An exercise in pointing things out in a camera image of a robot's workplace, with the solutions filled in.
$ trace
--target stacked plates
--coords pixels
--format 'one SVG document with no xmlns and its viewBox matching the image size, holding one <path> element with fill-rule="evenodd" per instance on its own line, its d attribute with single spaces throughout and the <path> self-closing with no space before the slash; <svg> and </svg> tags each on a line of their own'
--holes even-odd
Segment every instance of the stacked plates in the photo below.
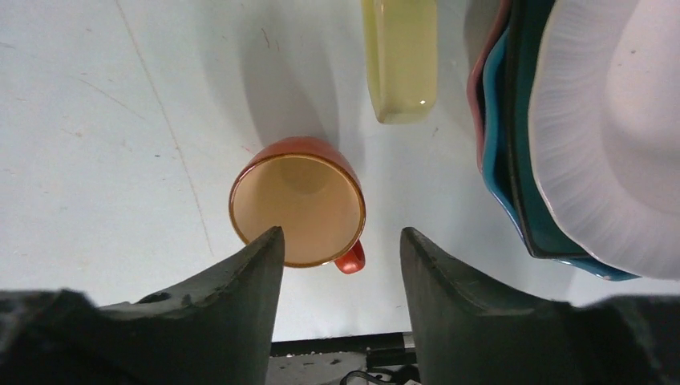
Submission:
<svg viewBox="0 0 680 385">
<path fill-rule="evenodd" d="M 678 19 L 676 0 L 512 2 L 468 98 L 484 181 L 533 257 L 680 279 Z"/>
</svg>

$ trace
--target orange mug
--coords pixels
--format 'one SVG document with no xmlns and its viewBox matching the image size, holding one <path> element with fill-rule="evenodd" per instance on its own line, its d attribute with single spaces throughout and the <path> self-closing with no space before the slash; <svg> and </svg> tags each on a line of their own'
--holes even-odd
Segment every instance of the orange mug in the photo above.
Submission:
<svg viewBox="0 0 680 385">
<path fill-rule="evenodd" d="M 345 274 L 366 264 L 359 236 L 366 203 L 350 163 L 330 144 L 309 136 L 279 140 L 238 174 L 229 217 L 244 243 L 272 226 L 285 238 L 285 265 L 334 261 Z"/>
</svg>

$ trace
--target table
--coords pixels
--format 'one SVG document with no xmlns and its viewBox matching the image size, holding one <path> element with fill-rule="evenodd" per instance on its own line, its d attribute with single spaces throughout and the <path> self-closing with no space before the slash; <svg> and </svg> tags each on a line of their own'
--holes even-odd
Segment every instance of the table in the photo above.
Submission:
<svg viewBox="0 0 680 385">
<path fill-rule="evenodd" d="M 5 0 L 0 287 L 67 286 L 104 305 L 181 281 L 242 247 L 228 194 L 253 154 L 314 135 L 361 180 L 367 265 L 286 269 L 274 341 L 410 330 L 406 226 L 543 298 L 677 294 L 530 258 L 487 192 L 464 91 L 494 3 L 440 1 L 439 101 L 420 124 L 383 126 L 358 1 Z"/>
</svg>

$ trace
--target scratch mark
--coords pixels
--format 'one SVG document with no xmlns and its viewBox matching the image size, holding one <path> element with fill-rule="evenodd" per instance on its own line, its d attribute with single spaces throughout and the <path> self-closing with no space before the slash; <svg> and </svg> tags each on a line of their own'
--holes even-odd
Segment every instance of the scratch mark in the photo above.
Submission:
<svg viewBox="0 0 680 385">
<path fill-rule="evenodd" d="M 70 132 L 70 131 L 64 130 L 63 128 L 62 128 L 62 131 L 65 132 L 65 133 L 68 134 L 68 135 L 73 135 L 73 136 L 76 136 L 76 137 L 79 137 L 79 138 L 82 138 L 82 137 L 83 137 L 83 133 L 80 132 L 80 131 Z"/>
<path fill-rule="evenodd" d="M 113 96 L 109 95 L 108 93 L 104 92 L 101 88 L 97 87 L 96 85 L 94 85 L 94 84 L 88 82 L 87 80 L 82 80 L 82 79 L 78 79 L 78 78 L 73 78 L 73 79 L 76 79 L 76 80 L 78 80 L 79 82 L 84 83 L 84 84 L 86 84 L 86 85 L 88 85 L 88 86 L 94 88 L 98 93 L 100 93 L 100 94 L 106 96 L 107 98 L 113 100 L 113 101 L 116 102 L 119 106 L 121 106 L 122 108 L 125 108 L 126 110 L 130 111 L 132 114 L 134 114 L 134 115 L 137 116 L 138 118 L 140 118 L 140 119 L 142 119 L 142 120 L 146 120 L 142 115 L 140 115 L 140 114 L 134 112 L 132 109 L 130 109 L 130 107 L 128 107 L 128 106 L 126 106 L 125 104 L 121 103 L 120 100 L 118 100 L 118 99 L 114 98 Z"/>
<path fill-rule="evenodd" d="M 196 187 L 193 185 L 193 179 L 191 178 L 191 174 L 189 174 L 189 170 L 187 168 L 187 162 L 184 160 L 184 152 L 180 149 L 180 144 L 177 142 L 177 136 L 175 135 L 175 131 L 172 129 L 172 124 L 170 124 L 170 119 L 168 118 L 168 113 L 165 111 L 165 106 L 163 105 L 163 102 L 160 101 L 160 96 L 158 94 L 158 90 L 156 89 L 156 85 L 153 83 L 153 79 L 151 77 L 151 72 L 149 72 L 146 61 L 144 61 L 144 57 L 142 56 L 142 52 L 140 51 L 140 46 L 137 44 L 137 41 L 135 40 L 135 35 L 132 34 L 132 28 L 130 28 L 130 23 L 127 21 L 128 18 L 125 17 L 125 13 L 123 12 L 123 7 L 120 6 L 119 0 L 115 0 L 115 4 L 118 6 L 118 11 L 120 12 L 120 17 L 123 19 L 123 22 L 125 23 L 125 29 L 127 30 L 127 34 L 130 36 L 130 40 L 132 40 L 132 45 L 135 47 L 135 51 L 137 52 L 137 57 L 140 58 L 140 63 L 142 65 L 142 68 L 144 69 L 144 74 L 147 76 L 147 80 L 149 82 L 149 85 L 151 86 L 151 89 L 153 91 L 153 95 L 156 97 L 156 101 L 158 102 L 158 105 L 160 107 L 161 113 L 163 113 L 163 117 L 165 118 L 165 123 L 168 125 L 168 130 L 170 131 L 170 136 L 172 137 L 172 140 L 175 142 L 175 149 L 177 152 L 180 154 L 180 159 L 182 160 L 182 165 L 184 166 L 184 172 L 187 174 L 187 179 L 189 181 L 189 186 L 191 187 L 192 193 L 193 193 L 193 199 L 196 202 L 196 208 L 198 209 L 198 215 L 200 217 L 200 223 L 203 225 L 203 233 L 205 234 L 205 241 L 208 243 L 208 250 L 210 250 L 210 255 L 214 258 L 215 253 L 213 252 L 213 246 L 210 243 L 210 236 L 208 235 L 208 228 L 205 226 L 205 219 L 203 217 L 203 210 L 200 208 L 200 203 L 198 202 L 198 196 L 196 194 Z"/>
<path fill-rule="evenodd" d="M 260 28 L 262 30 L 262 33 L 265 34 L 265 40 L 267 41 L 267 48 L 269 48 L 269 38 L 267 38 L 267 32 L 265 31 L 264 28 Z"/>
<path fill-rule="evenodd" d="M 132 152 L 132 148 L 128 147 L 128 141 L 125 139 L 120 141 L 120 147 L 125 148 L 129 152 Z"/>
<path fill-rule="evenodd" d="M 42 57 L 40 57 L 40 56 L 38 56 L 38 55 L 33 55 L 33 54 L 29 53 L 29 52 L 24 52 L 24 51 L 18 49 L 16 46 L 13 46 L 12 44 L 9 44 L 9 43 L 0 42 L 0 48 L 6 48 L 6 49 L 8 49 L 8 50 L 16 50 L 20 55 L 24 55 L 24 56 L 27 56 L 27 57 L 29 57 L 29 58 L 36 59 L 36 60 L 40 61 L 40 62 L 43 63 L 43 64 L 52 64 L 52 63 L 55 62 L 55 61 L 52 60 L 52 59 L 45 59 L 45 58 L 42 58 Z"/>
</svg>

